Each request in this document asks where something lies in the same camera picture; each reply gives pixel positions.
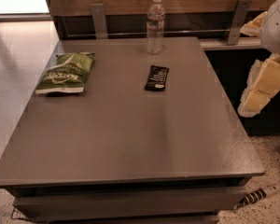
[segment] floor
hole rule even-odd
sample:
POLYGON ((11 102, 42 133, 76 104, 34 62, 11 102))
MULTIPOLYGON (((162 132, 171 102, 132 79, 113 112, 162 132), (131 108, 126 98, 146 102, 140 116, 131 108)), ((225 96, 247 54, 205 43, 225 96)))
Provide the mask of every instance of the floor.
MULTIPOLYGON (((0 157, 57 41, 51 21, 0 22, 0 157)), ((280 186, 280 136, 250 139, 267 173, 252 178, 247 191, 280 186)), ((0 189, 0 224, 27 223, 10 218, 12 202, 0 189)), ((219 224, 280 224, 280 192, 236 211, 221 211, 219 217, 219 224)))

